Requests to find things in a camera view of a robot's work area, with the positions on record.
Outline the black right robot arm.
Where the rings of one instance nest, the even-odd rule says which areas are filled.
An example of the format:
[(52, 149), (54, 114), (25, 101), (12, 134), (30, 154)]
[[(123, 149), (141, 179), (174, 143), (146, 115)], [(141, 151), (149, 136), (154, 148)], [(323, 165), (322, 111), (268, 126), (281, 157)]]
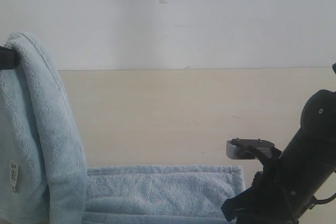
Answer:
[(223, 203), (227, 221), (298, 223), (307, 210), (335, 199), (315, 196), (335, 172), (335, 93), (322, 89), (308, 99), (299, 130), (284, 150), (266, 140), (234, 138), (226, 154), (262, 164), (251, 186)]

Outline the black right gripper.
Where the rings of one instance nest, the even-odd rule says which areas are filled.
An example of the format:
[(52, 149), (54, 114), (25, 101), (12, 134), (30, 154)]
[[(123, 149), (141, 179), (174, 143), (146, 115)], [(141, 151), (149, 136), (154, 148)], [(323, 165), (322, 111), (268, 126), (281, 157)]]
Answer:
[(237, 223), (297, 223), (317, 204), (314, 195), (322, 184), (321, 166), (270, 166), (221, 210)]

